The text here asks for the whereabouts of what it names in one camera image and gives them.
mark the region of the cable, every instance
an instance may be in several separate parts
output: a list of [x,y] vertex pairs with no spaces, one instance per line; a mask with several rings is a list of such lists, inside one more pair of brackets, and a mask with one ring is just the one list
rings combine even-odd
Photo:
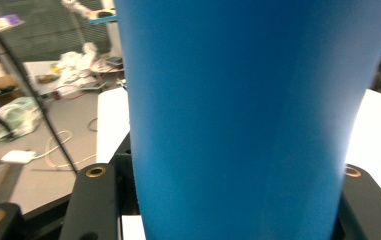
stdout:
[[79,94],[79,95],[77,95],[77,96],[75,96],[75,97],[65,98],[65,97],[63,97],[62,95],[60,95],[59,92],[57,91],[58,89],[61,89],[61,88],[64,88],[64,87],[75,87],[75,88],[77,88],[77,89],[80,88],[79,86],[76,86],[76,85],[73,85],[73,84],[67,84],[67,85],[59,86],[59,87],[57,87],[57,88],[55,88],[55,89],[53,90],[53,93],[54,93],[55,95],[58,96],[58,98],[55,98],[56,100],[74,100],[74,99],[77,99],[77,98],[79,98],[79,97],[81,97],[81,96],[83,96],[83,95],[86,94],[86,92],[84,92],[84,93],[81,93],[81,94]]
[[107,75],[110,71],[115,70],[115,69],[116,69],[115,67],[109,69],[108,71],[106,71],[105,73],[103,73],[102,76],[100,76],[99,79],[97,79],[97,81],[101,82],[101,81],[103,80],[103,78],[105,78],[106,75]]
[[110,66],[110,65],[108,65],[106,63],[106,58],[105,57],[101,57],[98,60],[94,61],[92,66],[90,67],[91,71],[93,71],[92,70],[93,65],[95,65],[97,67],[97,69],[94,70],[94,72],[97,72],[97,73],[102,73],[103,72],[104,74],[106,74],[106,73],[108,73],[108,72],[110,72],[112,70],[115,70],[115,69],[117,69],[119,72],[124,71],[124,68],[118,69],[118,66]]
[[15,66],[15,68],[18,71],[18,73],[21,76],[21,78],[23,79],[23,81],[24,81],[25,85],[27,86],[28,90],[32,94],[34,100],[36,101],[38,107],[40,108],[40,111],[42,113],[43,119],[45,120],[45,122],[47,124],[47,127],[49,128],[50,132],[54,136],[56,142],[59,144],[60,149],[61,149],[63,155],[65,156],[65,159],[69,162],[69,164],[71,166],[71,169],[74,171],[75,175],[77,175],[78,171],[75,168],[75,166],[73,164],[73,161],[72,161],[71,157],[69,156],[68,152],[62,146],[62,143],[60,142],[59,138],[57,137],[56,131],[55,131],[52,123],[50,122],[49,117],[47,116],[47,111],[46,111],[43,103],[40,101],[40,98],[39,98],[38,94],[34,91],[34,89],[31,86],[31,83],[30,83],[29,79],[27,78],[28,75],[27,75],[27,72],[26,72],[24,66],[19,63],[18,59],[16,59],[16,57],[12,54],[12,51],[9,49],[9,47],[7,46],[7,44],[4,42],[4,40],[1,37],[0,37],[0,46],[4,49],[4,52],[10,58],[11,62]]
[[[67,134],[67,137],[66,137],[65,140],[62,141],[62,144],[64,144],[64,143],[66,143],[67,141],[69,141],[69,140],[72,138],[72,136],[73,136],[73,134],[72,134],[71,131],[60,131],[60,132],[56,133],[56,135],[61,135],[62,133],[66,133],[66,134]],[[57,164],[53,163],[52,159],[50,158],[50,153],[52,153],[53,151],[55,151],[56,149],[59,148],[59,145],[57,145],[57,146],[51,148],[53,139],[54,139],[54,137],[51,137],[51,138],[49,138],[49,140],[47,141],[47,143],[46,143],[46,149],[45,149],[46,152],[43,153],[43,154],[41,154],[41,155],[39,155],[39,156],[34,157],[33,160],[44,157],[44,159],[45,159],[45,161],[46,161],[46,164],[47,164],[47,166],[49,166],[49,167],[52,167],[52,168],[69,167],[70,164],[60,164],[60,165],[57,165]],[[96,155],[97,155],[97,154],[93,154],[93,155],[91,155],[91,156],[89,156],[89,157],[84,158],[83,160],[80,160],[80,161],[78,161],[78,162],[74,162],[74,164],[79,164],[79,163],[85,162],[85,161],[89,160],[90,158],[95,157]]]
[[[60,135],[60,134],[62,134],[62,133],[68,133],[68,137],[67,137],[65,140],[63,140],[63,141],[61,142],[62,144],[64,144],[64,143],[66,143],[67,141],[69,141],[69,139],[72,138],[72,132],[71,132],[71,131],[60,131],[60,132],[56,133],[56,135]],[[56,150],[56,149],[59,148],[59,145],[57,145],[56,147],[54,147],[54,148],[48,150],[48,149],[47,149],[47,145],[48,145],[48,143],[50,143],[51,141],[53,141],[53,137],[51,137],[51,138],[47,141],[47,144],[46,144],[46,152],[43,153],[43,154],[41,154],[41,155],[39,155],[39,156],[33,157],[33,160],[34,160],[34,159],[39,159],[39,158],[45,157],[46,155],[50,154],[51,152],[53,152],[54,150]]]
[[91,128],[91,124],[93,124],[95,121],[97,121],[97,118],[94,118],[87,124],[87,129],[92,132],[97,132],[97,129]]

